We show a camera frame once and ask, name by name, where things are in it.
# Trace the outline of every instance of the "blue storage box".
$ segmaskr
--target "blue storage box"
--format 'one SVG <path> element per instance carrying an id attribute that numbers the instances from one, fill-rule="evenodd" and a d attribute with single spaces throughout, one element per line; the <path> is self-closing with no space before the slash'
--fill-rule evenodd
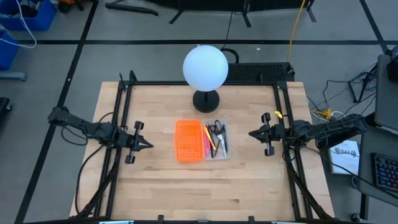
<path id="1" fill-rule="evenodd" d="M 4 29 L 0 29 L 0 38 L 12 43 L 17 43 Z M 11 63 L 17 54 L 18 48 L 18 46 L 8 44 L 0 40 L 0 71 L 10 69 Z"/>
<path id="2" fill-rule="evenodd" d="M 31 1 L 37 4 L 41 0 Z M 15 11 L 19 11 L 16 0 L 0 0 L 1 14 L 10 14 Z M 50 0 L 43 0 L 43 5 L 40 7 L 36 17 L 24 17 L 24 20 L 31 31 L 45 31 L 50 28 L 56 12 Z M 22 25 L 20 17 L 0 17 L 0 24 L 7 30 L 26 30 L 24 25 Z"/>

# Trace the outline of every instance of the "black lamp base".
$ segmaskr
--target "black lamp base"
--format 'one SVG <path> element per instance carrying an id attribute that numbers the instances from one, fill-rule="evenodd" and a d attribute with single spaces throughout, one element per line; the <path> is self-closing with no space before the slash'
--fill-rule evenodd
<path id="1" fill-rule="evenodd" d="M 220 96 L 213 90 L 209 92 L 196 91 L 193 94 L 193 106 L 202 113 L 210 113 L 217 109 Z"/>

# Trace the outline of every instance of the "white spherical lamp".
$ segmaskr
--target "white spherical lamp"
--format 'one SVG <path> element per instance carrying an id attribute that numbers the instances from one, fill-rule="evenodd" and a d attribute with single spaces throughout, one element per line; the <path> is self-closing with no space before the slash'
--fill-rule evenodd
<path id="1" fill-rule="evenodd" d="M 182 71 L 187 83 L 197 90 L 193 95 L 194 107 L 204 113 L 217 109 L 220 96 L 215 89 L 225 82 L 228 74 L 225 55 L 213 46 L 195 47 L 185 57 Z"/>

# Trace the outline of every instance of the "gray floor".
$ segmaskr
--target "gray floor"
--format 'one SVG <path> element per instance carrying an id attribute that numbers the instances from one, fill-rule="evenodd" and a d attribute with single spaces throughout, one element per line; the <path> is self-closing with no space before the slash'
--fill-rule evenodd
<path id="1" fill-rule="evenodd" d="M 184 12 L 170 25 L 175 10 L 142 1 L 136 5 L 159 11 L 160 16 L 113 11 L 101 1 L 88 33 L 88 40 L 189 40 L 224 39 L 228 12 Z M 366 0 L 385 40 L 398 40 L 395 0 Z M 69 14 L 58 13 L 48 32 L 34 32 L 39 40 L 79 40 L 91 3 L 86 10 L 75 8 Z M 249 14 L 252 28 L 234 15 L 229 39 L 288 40 L 296 9 Z M 297 40 L 377 40 L 358 0 L 317 0 L 313 5 L 317 23 L 303 13 L 297 27 Z M 16 39 L 28 39 L 25 32 L 12 32 Z M 116 81 L 121 72 L 134 70 L 139 80 L 183 80 L 182 62 L 194 44 L 186 45 L 85 45 L 78 62 L 65 106 L 91 120 L 101 82 Z M 0 96 L 9 97 L 13 112 L 0 132 L 0 221 L 12 223 L 24 196 L 36 159 L 48 130 L 46 117 L 57 104 L 76 45 L 38 45 L 20 49 L 12 70 L 26 72 L 26 82 L 0 81 Z M 241 62 L 284 62 L 287 45 L 228 45 L 237 50 Z M 370 66 L 382 53 L 378 45 L 295 45 L 292 65 L 296 80 L 304 82 L 307 95 L 321 102 L 326 80 L 349 80 Z M 332 83 L 328 96 L 346 85 Z M 367 102 L 351 110 L 361 113 Z M 333 110 L 352 106 L 349 93 L 330 101 Z M 364 114 L 372 112 L 373 105 Z M 72 204 L 76 176 L 84 147 L 65 143 L 56 130 L 26 222 L 67 218 Z M 325 166 L 336 216 L 348 220 L 359 211 L 360 194 L 351 186 L 350 177 L 332 175 Z M 369 220 L 388 223 L 398 219 L 398 209 L 378 200 L 370 201 Z"/>

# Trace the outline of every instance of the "yellow cable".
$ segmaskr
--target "yellow cable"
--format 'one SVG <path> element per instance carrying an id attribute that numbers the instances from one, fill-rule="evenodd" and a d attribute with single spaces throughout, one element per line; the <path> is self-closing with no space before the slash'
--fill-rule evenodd
<path id="1" fill-rule="evenodd" d="M 299 23 L 301 11 L 303 11 L 303 8 L 304 8 L 304 3 L 305 3 L 305 0 L 303 0 L 303 3 L 301 3 L 300 10 L 299 10 L 297 18 L 296 18 L 296 22 L 293 26 L 292 36 L 290 37 L 290 42 L 289 42 L 289 54 L 287 55 L 287 62 L 290 62 L 290 54 L 292 53 L 292 43 L 293 43 L 293 38 L 294 38 L 294 32 L 296 31 L 297 24 Z"/>

